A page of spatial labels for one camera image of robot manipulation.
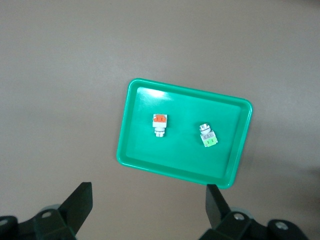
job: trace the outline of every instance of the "table surface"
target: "table surface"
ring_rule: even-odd
[[[2,1],[0,216],[19,221],[92,182],[87,239],[198,239],[204,185],[116,160],[134,78],[248,99],[222,194],[266,224],[320,239],[320,2]]]

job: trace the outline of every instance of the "white and green connector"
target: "white and green connector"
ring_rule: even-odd
[[[218,143],[218,139],[214,131],[211,130],[208,123],[202,124],[199,127],[200,137],[205,147],[211,147]]]

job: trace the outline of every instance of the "green tray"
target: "green tray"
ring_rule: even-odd
[[[155,136],[153,114],[168,115],[164,137]],[[242,98],[136,78],[128,86],[116,158],[135,169],[229,188],[251,115],[251,103]],[[216,145],[204,146],[204,123]]]

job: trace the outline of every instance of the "small white object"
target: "small white object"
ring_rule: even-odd
[[[199,127],[200,137],[205,147],[211,147],[218,143],[218,139],[214,131],[211,130],[208,123],[202,124]]]
[[[153,114],[152,127],[154,127],[156,137],[162,138],[165,135],[167,121],[167,114]]]

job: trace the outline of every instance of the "tray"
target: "tray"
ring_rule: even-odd
[[[154,133],[153,114],[167,114],[164,137]],[[251,103],[242,98],[136,78],[128,86],[116,158],[127,167],[229,188],[251,115]],[[204,123],[216,145],[204,146]]]

